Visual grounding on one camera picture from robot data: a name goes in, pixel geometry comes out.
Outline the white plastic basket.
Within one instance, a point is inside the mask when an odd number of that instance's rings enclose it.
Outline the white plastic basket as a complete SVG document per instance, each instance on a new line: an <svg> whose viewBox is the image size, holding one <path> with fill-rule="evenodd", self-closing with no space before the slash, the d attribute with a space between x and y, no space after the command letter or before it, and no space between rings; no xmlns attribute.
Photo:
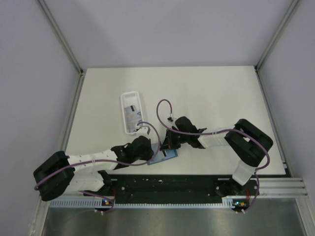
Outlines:
<svg viewBox="0 0 315 236"><path fill-rule="evenodd" d="M131 91L122 93L121 107L125 133L133 135L137 132L137 124L144 121L139 92Z"/></svg>

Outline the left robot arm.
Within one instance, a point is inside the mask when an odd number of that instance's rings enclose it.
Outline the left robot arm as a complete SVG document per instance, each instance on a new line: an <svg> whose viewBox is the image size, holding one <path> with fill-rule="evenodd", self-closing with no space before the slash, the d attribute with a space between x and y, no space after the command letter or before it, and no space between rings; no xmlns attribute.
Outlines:
<svg viewBox="0 0 315 236"><path fill-rule="evenodd" d="M155 155L151 140L144 136L98 153L66 155L58 151L34 171L35 190L45 202L79 192L87 196L106 196L112 191L109 171L138 166L138 160L146 165Z"/></svg>

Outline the blue leather card holder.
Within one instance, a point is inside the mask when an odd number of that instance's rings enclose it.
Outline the blue leather card holder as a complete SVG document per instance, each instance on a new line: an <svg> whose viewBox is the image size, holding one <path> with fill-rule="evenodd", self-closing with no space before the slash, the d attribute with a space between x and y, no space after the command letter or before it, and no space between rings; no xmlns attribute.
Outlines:
<svg viewBox="0 0 315 236"><path fill-rule="evenodd" d="M157 163L175 158L177 156L178 154L175 149L159 151L154 158L150 159L147 165L157 164Z"/></svg>

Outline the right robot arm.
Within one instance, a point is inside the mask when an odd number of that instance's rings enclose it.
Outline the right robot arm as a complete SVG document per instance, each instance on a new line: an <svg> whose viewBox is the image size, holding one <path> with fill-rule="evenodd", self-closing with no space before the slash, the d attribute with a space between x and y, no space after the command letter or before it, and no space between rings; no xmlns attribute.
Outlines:
<svg viewBox="0 0 315 236"><path fill-rule="evenodd" d="M188 144L196 149L231 147L240 158L229 183L230 190L237 195L248 188L248 181L273 146L272 139L246 119L240 119L231 128L206 133L206 128L197 128L185 116L169 117L172 124L167 128L161 151L179 149Z"/></svg>

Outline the silver VIP card top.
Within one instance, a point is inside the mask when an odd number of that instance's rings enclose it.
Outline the silver VIP card top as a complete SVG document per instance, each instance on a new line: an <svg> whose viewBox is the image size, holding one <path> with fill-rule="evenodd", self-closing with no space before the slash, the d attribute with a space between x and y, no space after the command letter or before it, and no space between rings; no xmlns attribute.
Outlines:
<svg viewBox="0 0 315 236"><path fill-rule="evenodd" d="M162 152L163 153L163 159L171 159L171 158L174 158L174 157L177 157L178 154L177 154L177 151L176 150L165 150Z"/></svg>

